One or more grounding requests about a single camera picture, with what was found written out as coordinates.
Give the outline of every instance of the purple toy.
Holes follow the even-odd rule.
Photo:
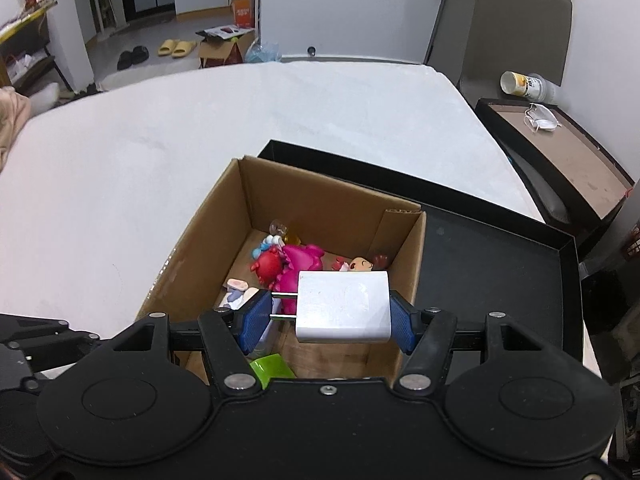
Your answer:
[[[285,256],[286,267],[276,278],[273,290],[276,292],[297,292],[298,278],[301,270],[322,270],[324,250],[316,245],[285,245],[282,248]],[[297,311],[296,300],[282,300],[284,314],[295,314]]]

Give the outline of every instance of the green plastic piece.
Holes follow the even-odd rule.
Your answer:
[[[256,359],[250,363],[251,368],[254,369],[255,374],[260,379],[262,387],[266,388],[269,381],[272,379],[295,379],[295,374],[291,371],[284,362],[284,359],[280,354],[267,355]]]

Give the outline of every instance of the tiled floor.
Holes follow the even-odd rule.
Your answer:
[[[178,22],[174,18],[168,23],[137,29],[132,27],[131,31],[124,29],[89,49],[89,61],[94,69],[95,82],[100,83],[109,74],[117,72],[118,58],[124,50],[132,50],[137,45],[144,45],[148,48],[149,59],[137,66],[172,63],[175,60],[171,56],[158,56],[158,48],[164,40],[197,41],[201,39],[195,33],[197,30],[226,25],[227,23],[233,23],[231,13],[228,16],[186,22]],[[196,56],[195,50],[190,54],[190,57],[192,56]]]

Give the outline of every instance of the pair of slippers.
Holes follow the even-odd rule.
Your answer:
[[[137,65],[149,59],[149,51],[146,49],[146,46],[139,45],[134,47],[133,50],[125,50],[122,54],[120,54],[120,59],[118,60],[118,70],[124,70],[129,68],[131,65]]]
[[[158,49],[158,56],[187,57],[195,46],[195,41],[166,40]]]

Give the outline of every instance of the plastic bag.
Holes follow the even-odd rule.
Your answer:
[[[249,47],[246,56],[244,56],[245,63],[266,63],[268,61],[280,61],[281,59],[282,54],[277,43],[260,44],[259,40],[254,41],[254,44]]]

